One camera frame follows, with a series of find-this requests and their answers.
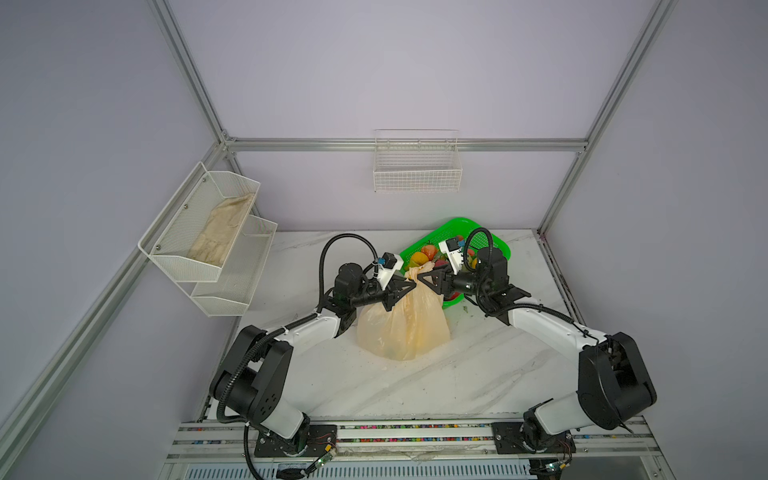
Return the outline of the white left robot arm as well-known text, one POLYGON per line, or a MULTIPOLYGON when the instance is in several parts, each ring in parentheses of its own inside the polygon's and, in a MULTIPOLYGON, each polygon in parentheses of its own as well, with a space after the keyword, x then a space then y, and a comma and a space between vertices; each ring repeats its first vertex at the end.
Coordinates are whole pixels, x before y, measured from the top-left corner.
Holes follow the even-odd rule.
POLYGON ((378 254, 359 234, 342 233, 328 240, 319 257, 318 301, 312 313, 273 331, 248 326, 237 334, 209 387, 209 395, 216 401, 216 420, 255 428, 283 441, 293 452, 304 449, 311 420, 283 400, 293 356, 344 334, 362 307, 392 310, 416 288, 415 281, 400 274, 403 265, 400 255, 378 254), (366 266, 341 265, 327 289, 327 255, 331 246, 344 239, 363 243, 372 261, 366 266))

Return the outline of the cream banana print plastic bag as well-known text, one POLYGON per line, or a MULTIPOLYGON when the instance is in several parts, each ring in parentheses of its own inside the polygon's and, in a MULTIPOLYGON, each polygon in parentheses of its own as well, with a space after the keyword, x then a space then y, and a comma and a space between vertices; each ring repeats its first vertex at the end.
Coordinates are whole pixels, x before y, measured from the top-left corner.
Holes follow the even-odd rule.
POLYGON ((418 280, 417 275, 434 269, 433 262, 413 267, 406 278, 417 286, 391 311, 381 304, 362 309, 357 321, 357 344, 364 350, 390 360, 407 361, 425 355, 451 340, 443 312, 443 296, 418 280))

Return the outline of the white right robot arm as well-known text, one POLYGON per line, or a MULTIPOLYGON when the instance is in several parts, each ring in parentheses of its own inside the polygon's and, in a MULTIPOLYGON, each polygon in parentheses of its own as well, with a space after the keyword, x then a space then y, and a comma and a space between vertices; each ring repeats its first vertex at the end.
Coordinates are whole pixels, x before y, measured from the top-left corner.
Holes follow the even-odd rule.
POLYGON ((657 393, 636 341, 619 332, 606 334, 553 308, 534 303, 529 292, 509 279, 507 259, 489 230, 438 244, 446 264, 419 275, 433 292, 459 293, 482 313, 522 330, 557 351, 576 367, 577 388, 559 399, 540 402, 524 413, 518 445, 542 453, 564 434, 588 426, 623 427, 657 401, 657 393))

